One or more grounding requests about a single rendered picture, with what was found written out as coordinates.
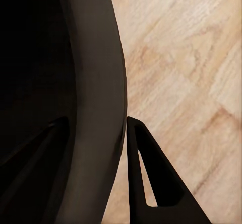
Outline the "cauldron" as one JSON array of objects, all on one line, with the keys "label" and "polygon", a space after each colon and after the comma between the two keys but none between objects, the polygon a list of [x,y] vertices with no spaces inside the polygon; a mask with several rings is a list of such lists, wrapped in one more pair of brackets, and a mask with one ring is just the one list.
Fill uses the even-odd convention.
[{"label": "cauldron", "polygon": [[69,121],[41,224],[101,224],[127,107],[112,0],[0,0],[0,159],[48,122]]}]

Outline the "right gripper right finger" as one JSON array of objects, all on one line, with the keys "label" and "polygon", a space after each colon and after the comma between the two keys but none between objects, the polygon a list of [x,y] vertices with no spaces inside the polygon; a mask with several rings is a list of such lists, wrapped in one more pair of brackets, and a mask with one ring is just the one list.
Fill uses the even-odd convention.
[{"label": "right gripper right finger", "polygon": [[[211,224],[146,125],[127,117],[130,224]],[[138,150],[158,207],[146,204]]]}]

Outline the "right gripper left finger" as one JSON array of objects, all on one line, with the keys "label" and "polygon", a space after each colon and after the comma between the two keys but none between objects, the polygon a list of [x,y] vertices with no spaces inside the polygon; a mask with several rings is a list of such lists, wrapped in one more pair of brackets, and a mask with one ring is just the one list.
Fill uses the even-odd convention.
[{"label": "right gripper left finger", "polygon": [[0,224],[41,224],[69,136],[65,116],[0,159]]}]

